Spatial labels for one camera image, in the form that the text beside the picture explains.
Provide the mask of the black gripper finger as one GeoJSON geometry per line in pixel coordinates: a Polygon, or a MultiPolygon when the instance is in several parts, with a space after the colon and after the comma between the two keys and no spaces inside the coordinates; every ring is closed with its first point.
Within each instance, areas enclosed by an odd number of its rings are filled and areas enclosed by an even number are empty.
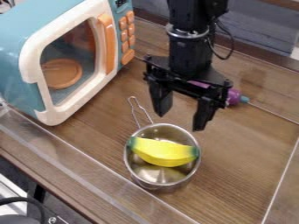
{"type": "Polygon", "coordinates": [[[155,80],[148,81],[154,112],[163,117],[174,105],[174,91],[155,80]]]}
{"type": "Polygon", "coordinates": [[[208,97],[203,96],[198,100],[198,109],[192,118],[192,130],[204,130],[208,121],[212,119],[218,110],[218,103],[208,97]]]}

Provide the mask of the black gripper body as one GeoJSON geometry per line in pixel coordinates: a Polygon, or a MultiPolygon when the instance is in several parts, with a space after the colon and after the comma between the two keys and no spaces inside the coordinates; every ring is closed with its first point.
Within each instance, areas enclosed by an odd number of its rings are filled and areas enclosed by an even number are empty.
{"type": "Polygon", "coordinates": [[[219,108],[226,107],[232,82],[212,68],[212,56],[226,60],[230,57],[218,55],[214,49],[215,31],[168,32],[170,54],[167,56],[144,56],[144,79],[163,83],[172,91],[195,99],[211,98],[219,108]],[[198,87],[190,81],[210,84],[208,88],[198,87]]]}

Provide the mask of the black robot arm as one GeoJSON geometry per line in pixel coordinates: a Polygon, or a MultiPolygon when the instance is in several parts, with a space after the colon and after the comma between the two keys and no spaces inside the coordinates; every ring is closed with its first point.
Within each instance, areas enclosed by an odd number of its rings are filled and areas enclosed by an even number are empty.
{"type": "Polygon", "coordinates": [[[198,102],[192,129],[202,131],[216,110],[227,107],[232,81],[212,67],[219,17],[228,12],[228,0],[167,0],[170,21],[166,32],[170,53],[144,56],[154,111],[164,116],[174,105],[174,93],[198,102]]]}

